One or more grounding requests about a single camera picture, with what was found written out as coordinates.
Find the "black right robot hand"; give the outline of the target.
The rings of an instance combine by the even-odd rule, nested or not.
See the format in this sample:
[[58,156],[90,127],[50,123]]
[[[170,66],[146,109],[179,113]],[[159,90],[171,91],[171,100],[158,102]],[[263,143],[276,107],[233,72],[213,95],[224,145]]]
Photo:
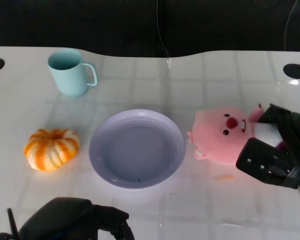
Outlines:
[[300,113],[271,104],[255,124],[236,167],[265,184],[298,189]]

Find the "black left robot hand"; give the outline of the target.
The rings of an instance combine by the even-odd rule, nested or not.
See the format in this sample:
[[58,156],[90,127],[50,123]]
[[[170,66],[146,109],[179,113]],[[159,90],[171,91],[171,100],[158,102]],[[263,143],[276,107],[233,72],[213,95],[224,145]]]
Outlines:
[[88,199],[57,197],[41,207],[19,230],[21,240],[97,240],[98,231],[116,240],[133,240],[129,214]]

